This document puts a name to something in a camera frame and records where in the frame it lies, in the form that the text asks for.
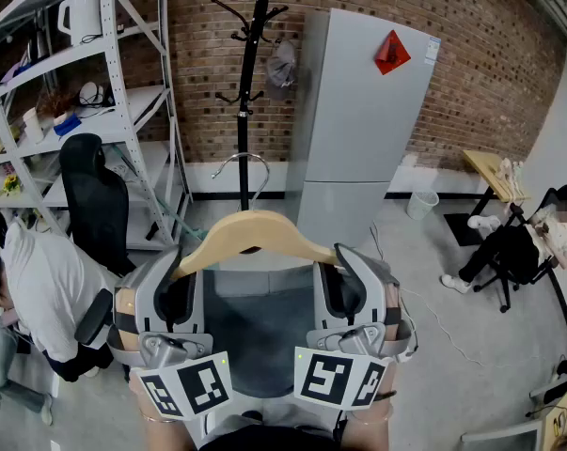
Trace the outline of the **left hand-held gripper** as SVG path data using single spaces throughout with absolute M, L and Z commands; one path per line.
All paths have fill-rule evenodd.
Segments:
M 172 246 L 139 270 L 135 322 L 139 350 L 114 357 L 141 380 L 164 418 L 190 421 L 231 401 L 228 354 L 213 352 L 205 331 L 204 271 L 173 278 L 181 248 Z

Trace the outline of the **blue flat item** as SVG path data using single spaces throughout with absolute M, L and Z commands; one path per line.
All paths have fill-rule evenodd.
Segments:
M 63 137 L 69 132 L 72 132 L 75 128 L 77 128 L 80 125 L 81 125 L 80 118 L 75 113 L 72 113 L 62 123 L 54 125 L 54 132 L 59 137 Z

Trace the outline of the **red diamond paper decoration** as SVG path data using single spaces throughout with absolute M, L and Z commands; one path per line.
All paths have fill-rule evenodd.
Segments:
M 411 60 L 394 30 L 387 35 L 383 45 L 374 57 L 374 63 L 382 75 L 386 75 Z

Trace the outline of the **grey monitor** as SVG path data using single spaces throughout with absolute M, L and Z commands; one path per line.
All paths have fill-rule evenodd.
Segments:
M 460 443 L 494 442 L 501 439 L 514 438 L 523 435 L 532 435 L 533 444 L 528 451 L 542 451 L 543 447 L 543 420 L 535 419 L 521 424 L 511 425 L 493 430 L 465 433 L 460 437 Z

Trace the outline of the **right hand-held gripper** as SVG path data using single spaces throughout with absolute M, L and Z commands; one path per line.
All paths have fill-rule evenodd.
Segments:
M 336 410 L 366 410 L 391 363 L 408 351 L 413 329 L 402 320 L 396 338 L 386 338 L 376 322 L 386 313 L 383 263 L 342 243 L 334 249 L 344 277 L 334 265 L 313 264 L 316 330 L 295 349 L 293 394 Z M 339 328 L 345 312 L 352 324 L 370 324 Z

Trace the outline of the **black swivel chair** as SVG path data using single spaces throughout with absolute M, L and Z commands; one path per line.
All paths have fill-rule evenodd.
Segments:
M 512 239 L 486 260 L 494 276 L 473 287 L 479 292 L 498 281 L 504 293 L 502 313 L 511 308 L 513 290 L 535 284 L 558 266 L 567 267 L 567 185 L 548 189 L 528 219 L 515 205 L 511 205 L 511 212 L 504 233 Z

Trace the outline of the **white paper cup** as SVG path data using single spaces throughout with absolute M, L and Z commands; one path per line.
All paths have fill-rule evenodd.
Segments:
M 24 131 L 28 140 L 38 144 L 44 139 L 44 132 L 39 122 L 39 116 L 35 107 L 30 108 L 23 115 Z

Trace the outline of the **blue-grey garment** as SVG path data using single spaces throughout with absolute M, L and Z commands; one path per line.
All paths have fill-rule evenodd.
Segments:
M 395 284 L 400 290 L 389 265 L 377 261 L 385 289 Z M 295 349 L 316 330 L 314 263 L 271 272 L 204 271 L 205 329 L 213 351 L 228 353 L 235 391 L 256 398 L 292 392 Z

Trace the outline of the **wooden clothes hanger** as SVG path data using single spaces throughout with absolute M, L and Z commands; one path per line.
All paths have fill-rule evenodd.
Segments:
M 336 253 L 306 239 L 287 217 L 269 210 L 242 210 L 212 226 L 199 247 L 183 258 L 170 279 L 209 268 L 252 248 L 337 265 Z

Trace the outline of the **person's black top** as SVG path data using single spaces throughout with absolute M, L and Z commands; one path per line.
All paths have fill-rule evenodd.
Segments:
M 330 432 L 313 426 L 252 424 L 215 437 L 199 451 L 340 451 L 340 445 Z

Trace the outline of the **white mesh wastebasket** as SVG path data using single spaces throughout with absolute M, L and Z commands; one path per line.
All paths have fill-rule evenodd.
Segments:
M 436 192 L 413 192 L 406 206 L 407 215 L 416 221 L 423 220 L 439 203 Z

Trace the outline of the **black coat rack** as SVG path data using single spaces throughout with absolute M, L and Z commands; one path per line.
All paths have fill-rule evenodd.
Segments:
M 257 51 L 261 40 L 268 42 L 263 36 L 265 25 L 270 22 L 275 16 L 282 12 L 287 11 L 289 8 L 283 6 L 281 8 L 269 8 L 270 0 L 255 0 L 254 11 L 252 19 L 249 22 L 241 13 L 234 8 L 226 5 L 219 0 L 212 0 L 220 8 L 228 11 L 237 17 L 241 23 L 241 36 L 232 34 L 231 38 L 244 42 L 244 59 L 242 64 L 242 72 L 239 83 L 238 96 L 235 99 L 228 99 L 221 93 L 216 92 L 215 97 L 228 104 L 239 103 L 239 110 L 237 112 L 237 137 L 238 137 L 238 168 L 239 168 L 239 184 L 240 184 L 240 205 L 241 210 L 248 210 L 250 207 L 249 200 L 249 187 L 248 187 L 248 119 L 252 114 L 248 104 L 264 95 L 260 91 L 256 95 L 251 95 L 251 88 L 253 82 L 254 68 L 256 64 Z

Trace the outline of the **person's left forearm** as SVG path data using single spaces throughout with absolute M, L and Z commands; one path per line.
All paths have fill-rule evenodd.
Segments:
M 138 376 L 131 370 L 129 388 L 137 399 L 147 451 L 197 451 L 197 447 L 182 421 L 162 417 L 147 395 Z

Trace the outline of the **black and white headset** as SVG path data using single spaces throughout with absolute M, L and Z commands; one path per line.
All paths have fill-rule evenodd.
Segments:
M 94 82 L 87 82 L 80 88 L 77 100 L 81 107 L 89 108 L 109 108 L 116 104 L 111 85 Z

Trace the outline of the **person's right forearm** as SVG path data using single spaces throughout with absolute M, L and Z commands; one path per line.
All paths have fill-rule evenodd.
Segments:
M 392 360 L 386 367 L 377 396 L 384 399 L 373 401 L 366 410 L 350 411 L 343 431 L 340 451 L 389 451 L 388 425 L 393 413 L 392 398 L 396 391 L 394 379 L 397 362 Z

